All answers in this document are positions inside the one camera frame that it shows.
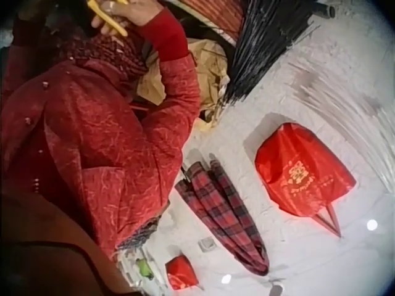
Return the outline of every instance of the coat pocket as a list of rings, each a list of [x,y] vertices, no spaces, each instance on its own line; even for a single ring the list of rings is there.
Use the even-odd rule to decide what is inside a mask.
[[[89,211],[100,248],[111,257],[118,233],[119,203],[125,170],[111,166],[83,169],[85,208]]]

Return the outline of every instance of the sleeve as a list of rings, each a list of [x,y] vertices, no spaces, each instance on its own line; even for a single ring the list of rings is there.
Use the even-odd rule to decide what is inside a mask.
[[[189,54],[182,26],[167,9],[139,32],[158,51],[166,93],[163,103],[142,121],[142,126],[154,146],[157,161],[174,162],[174,170],[178,172],[182,161],[181,149],[199,115],[200,89],[196,64]]]
[[[2,73],[1,108],[11,94],[30,78],[38,41],[45,21],[25,21],[15,18],[14,40],[9,49],[5,73]]]

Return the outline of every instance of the bag handle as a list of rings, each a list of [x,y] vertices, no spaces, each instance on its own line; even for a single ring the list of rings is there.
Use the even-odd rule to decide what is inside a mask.
[[[338,218],[336,217],[335,210],[333,209],[333,206],[331,203],[329,203],[326,206],[326,210],[329,213],[329,217],[331,218],[331,221],[333,223],[333,226],[327,222],[321,215],[316,214],[312,218],[314,221],[316,221],[319,225],[323,226],[330,232],[332,232],[334,235],[341,237],[341,231],[340,231],[340,226],[339,226],[339,221]]]

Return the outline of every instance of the plaid umbrella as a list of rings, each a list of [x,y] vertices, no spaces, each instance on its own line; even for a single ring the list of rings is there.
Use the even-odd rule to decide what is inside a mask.
[[[265,245],[247,208],[218,161],[193,164],[175,189],[221,244],[250,272],[268,273]]]

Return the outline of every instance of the small red bag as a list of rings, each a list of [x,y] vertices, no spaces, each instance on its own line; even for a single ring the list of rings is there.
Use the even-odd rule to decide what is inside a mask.
[[[167,262],[166,273],[173,290],[182,290],[199,285],[191,263],[184,255],[177,256]]]
[[[281,125],[259,148],[255,166],[270,198],[289,214],[311,217],[341,237],[332,201],[356,181],[313,132],[296,123]],[[326,208],[333,226],[318,212]]]

